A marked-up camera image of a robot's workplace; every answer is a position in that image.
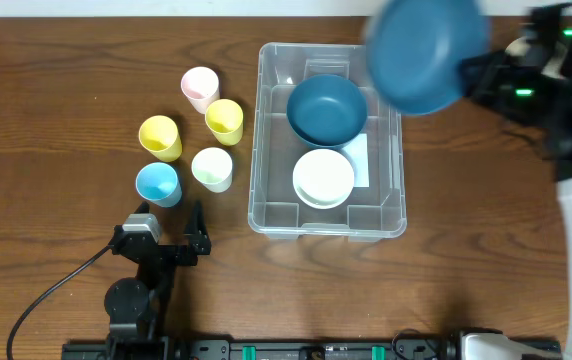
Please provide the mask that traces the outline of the white small bowl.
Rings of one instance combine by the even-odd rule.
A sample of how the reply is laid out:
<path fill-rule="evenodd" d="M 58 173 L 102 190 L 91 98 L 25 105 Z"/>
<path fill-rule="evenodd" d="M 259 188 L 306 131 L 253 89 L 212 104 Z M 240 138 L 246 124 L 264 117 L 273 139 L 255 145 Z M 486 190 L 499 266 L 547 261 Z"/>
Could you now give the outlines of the white small bowl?
<path fill-rule="evenodd" d="M 340 152 L 328 149 L 311 150 L 295 164 L 292 184 L 296 195 L 336 197 L 351 194 L 355 174 L 349 160 Z"/>

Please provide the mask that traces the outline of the dark blue bowl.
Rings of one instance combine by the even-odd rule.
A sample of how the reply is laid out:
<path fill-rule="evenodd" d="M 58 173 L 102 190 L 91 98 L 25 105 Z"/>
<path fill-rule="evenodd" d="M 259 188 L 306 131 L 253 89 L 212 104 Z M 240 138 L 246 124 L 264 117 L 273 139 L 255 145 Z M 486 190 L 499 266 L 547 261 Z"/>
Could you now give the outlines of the dark blue bowl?
<path fill-rule="evenodd" d="M 311 147 L 338 149 L 360 134 L 367 121 L 368 104 L 350 80 L 321 74 L 294 88 L 286 116 L 295 134 Z"/>
<path fill-rule="evenodd" d="M 460 63 L 483 55 L 489 20 L 475 0 L 392 0 L 372 19 L 366 59 L 380 97 L 425 115 L 463 97 Z"/>

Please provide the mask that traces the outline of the yellow small bowl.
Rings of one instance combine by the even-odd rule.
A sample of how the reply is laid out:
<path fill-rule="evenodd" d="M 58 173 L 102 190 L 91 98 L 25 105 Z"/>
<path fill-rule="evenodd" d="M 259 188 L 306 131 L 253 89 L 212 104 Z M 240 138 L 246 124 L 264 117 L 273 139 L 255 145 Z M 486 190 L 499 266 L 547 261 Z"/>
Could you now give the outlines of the yellow small bowl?
<path fill-rule="evenodd" d="M 313 196 L 308 193 L 298 193 L 297 196 L 306 205 L 315 209 L 322 209 L 322 210 L 335 208 L 344 203 L 348 198 L 347 194 L 340 194 L 339 196 L 336 197 L 327 197 L 327 196 L 319 197 L 319 196 Z"/>

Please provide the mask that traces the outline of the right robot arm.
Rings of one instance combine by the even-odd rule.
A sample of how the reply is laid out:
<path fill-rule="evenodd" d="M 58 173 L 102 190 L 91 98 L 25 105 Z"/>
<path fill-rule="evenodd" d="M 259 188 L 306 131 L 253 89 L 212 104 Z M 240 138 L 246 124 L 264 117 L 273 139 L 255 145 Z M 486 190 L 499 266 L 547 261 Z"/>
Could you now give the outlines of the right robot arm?
<path fill-rule="evenodd" d="M 526 141 L 543 149 L 543 158 L 555 164 L 558 203 L 567 244 L 569 323 L 565 348 L 544 352 L 504 335 L 470 333 L 460 340 L 462 359 L 572 359 L 572 77 L 551 78 L 541 68 L 523 66 L 504 51 L 464 60 L 459 66 L 464 94 L 523 127 L 542 130 L 541 142 Z"/>

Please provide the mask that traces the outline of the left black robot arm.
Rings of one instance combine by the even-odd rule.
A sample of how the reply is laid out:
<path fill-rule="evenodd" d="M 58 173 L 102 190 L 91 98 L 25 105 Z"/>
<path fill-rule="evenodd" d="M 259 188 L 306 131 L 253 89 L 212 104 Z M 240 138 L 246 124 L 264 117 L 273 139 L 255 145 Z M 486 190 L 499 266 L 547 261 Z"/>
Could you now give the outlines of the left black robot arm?
<path fill-rule="evenodd" d="M 124 224 L 114 228 L 108 247 L 114 255 L 138 265 L 134 277 L 122 278 L 107 290 L 104 307 L 109 315 L 109 338 L 149 341 L 170 299 L 178 267 L 191 267 L 211 252 L 203 207 L 196 203 L 184 229 L 184 245 L 161 245 L 162 228 L 148 203 L 142 203 Z"/>

